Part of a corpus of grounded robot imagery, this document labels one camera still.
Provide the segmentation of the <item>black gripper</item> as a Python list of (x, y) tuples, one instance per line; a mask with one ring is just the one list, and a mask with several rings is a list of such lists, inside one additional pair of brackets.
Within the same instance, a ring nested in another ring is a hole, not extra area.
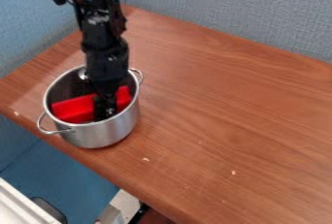
[(128, 74), (128, 44), (116, 40), (105, 48), (81, 44), (85, 53), (85, 72), (98, 95), (93, 97), (93, 118), (108, 119), (116, 114), (115, 91)]

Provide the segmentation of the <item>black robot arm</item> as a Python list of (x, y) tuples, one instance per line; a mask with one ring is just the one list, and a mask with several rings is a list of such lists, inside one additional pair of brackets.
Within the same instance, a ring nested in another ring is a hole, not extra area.
[(127, 19), (120, 0), (53, 0), (68, 3), (81, 32), (80, 48), (85, 54), (85, 75), (97, 96), (93, 118), (104, 120), (117, 111), (115, 92), (128, 73), (128, 44), (121, 37)]

